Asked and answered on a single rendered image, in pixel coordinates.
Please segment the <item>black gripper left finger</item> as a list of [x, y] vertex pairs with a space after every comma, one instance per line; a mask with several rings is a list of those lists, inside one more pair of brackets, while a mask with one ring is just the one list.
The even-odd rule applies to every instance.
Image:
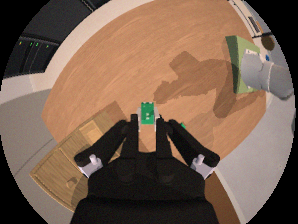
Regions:
[[120, 157], [116, 164], [116, 173], [123, 182], [130, 182], [136, 175], [136, 151], [139, 150], [138, 139], [141, 128], [141, 107], [131, 120], [119, 120], [91, 147], [75, 155], [74, 160], [86, 178], [107, 165], [123, 142]]

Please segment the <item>small wooden chest of drawers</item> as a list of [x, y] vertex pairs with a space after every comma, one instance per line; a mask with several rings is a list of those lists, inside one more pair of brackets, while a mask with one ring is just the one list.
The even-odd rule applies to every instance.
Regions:
[[[68, 160], [67, 158], [62, 154], [62, 152], [59, 150], [59, 146], [62, 145], [69, 137], [71, 137], [73, 134], [75, 134], [77, 131], [79, 131], [79, 133], [82, 135], [82, 137], [85, 139], [85, 137], [83, 136], [83, 134], [80, 132], [80, 128], [82, 126], [84, 126], [87, 122], [89, 122], [91, 119], [93, 119], [94, 117], [91, 117], [90, 119], [88, 119], [86, 122], [84, 122], [81, 126], [79, 126], [76, 130], [72, 131], [68, 136], [66, 136], [64, 138], [64, 140], [62, 140], [59, 144], [57, 144], [56, 147], [54, 147], [54, 149], [52, 149], [41, 161], [40, 163], [38, 163], [37, 166], [35, 166], [35, 168], [33, 168], [33, 170], [30, 172], [30, 176], [32, 177], [32, 179], [34, 179], [34, 181], [36, 181], [36, 183], [47, 192], [48, 195], [50, 195], [53, 199], [55, 199], [56, 201], [58, 201], [61, 205], [63, 205], [64, 207], [68, 208], [69, 210], [75, 212], [75, 209], [68, 205], [66, 205], [65, 203], [63, 203], [62, 201], [60, 201], [58, 198], [56, 198], [53, 194], [51, 194], [34, 176], [33, 174], [36, 172], [36, 170], [44, 163], [44, 161], [52, 154], [54, 153], [54, 151], [58, 150], [58, 152], [62, 155], [62, 157], [68, 162], [68, 164], [78, 173], [80, 174], [86, 181], [88, 181], [88, 179], [86, 177], [84, 177]], [[89, 142], [85, 139], [85, 141], [88, 143], [88, 145], [91, 147], [91, 145], [89, 144]]]

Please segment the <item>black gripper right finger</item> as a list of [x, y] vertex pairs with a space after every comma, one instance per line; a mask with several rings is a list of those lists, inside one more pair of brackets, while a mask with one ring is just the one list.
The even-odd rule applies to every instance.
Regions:
[[200, 173], [204, 179], [211, 176], [220, 161], [220, 156], [204, 147], [176, 120], [164, 121], [157, 107], [154, 107], [154, 129], [156, 132], [156, 177], [159, 181], [170, 182], [176, 172], [175, 160], [167, 135], [189, 167]]

